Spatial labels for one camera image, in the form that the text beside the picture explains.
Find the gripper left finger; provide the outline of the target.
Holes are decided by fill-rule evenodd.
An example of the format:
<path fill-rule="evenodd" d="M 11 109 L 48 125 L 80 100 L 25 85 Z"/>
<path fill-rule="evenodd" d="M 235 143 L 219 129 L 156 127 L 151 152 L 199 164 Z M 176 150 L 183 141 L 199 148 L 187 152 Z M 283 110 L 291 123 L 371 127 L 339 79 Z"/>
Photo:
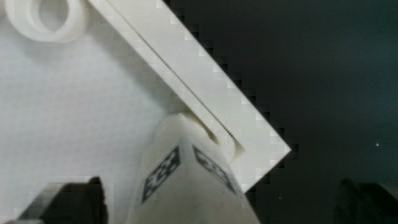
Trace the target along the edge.
<path fill-rule="evenodd" d="M 16 224 L 108 224 L 101 179 L 50 184 L 16 218 Z"/>

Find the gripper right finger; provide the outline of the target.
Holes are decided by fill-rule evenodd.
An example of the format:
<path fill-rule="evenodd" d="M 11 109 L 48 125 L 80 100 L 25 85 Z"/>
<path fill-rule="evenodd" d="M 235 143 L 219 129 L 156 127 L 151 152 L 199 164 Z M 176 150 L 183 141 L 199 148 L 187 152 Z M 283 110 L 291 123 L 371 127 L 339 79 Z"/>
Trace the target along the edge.
<path fill-rule="evenodd" d="M 341 180 L 334 224 L 398 224 L 398 184 Z"/>

